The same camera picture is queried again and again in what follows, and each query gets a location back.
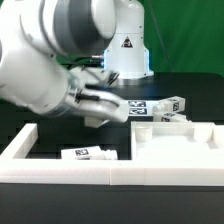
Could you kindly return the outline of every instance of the black surface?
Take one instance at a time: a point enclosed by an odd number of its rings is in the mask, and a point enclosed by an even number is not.
[[[224,121],[224,78],[215,74],[156,74],[143,86],[117,88],[125,99],[186,98],[192,121]],[[130,158],[130,121],[85,128],[83,119],[48,119],[0,104],[2,151],[27,122],[39,124],[29,158],[59,158],[60,149],[100,145]],[[223,187],[135,187],[0,184],[0,223],[223,223]]]

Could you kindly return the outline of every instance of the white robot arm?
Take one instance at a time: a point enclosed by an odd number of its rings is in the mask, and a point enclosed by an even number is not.
[[[0,10],[0,97],[41,115],[125,122],[120,97],[87,89],[55,55],[101,54],[116,29],[114,0],[5,0]]]

